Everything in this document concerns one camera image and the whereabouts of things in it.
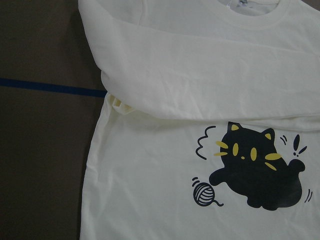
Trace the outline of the cream long-sleeve cat shirt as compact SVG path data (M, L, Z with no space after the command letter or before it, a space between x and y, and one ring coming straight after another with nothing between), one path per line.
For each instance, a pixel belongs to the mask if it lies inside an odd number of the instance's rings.
M317 240L320 12L301 0L81 0L107 90L82 240Z

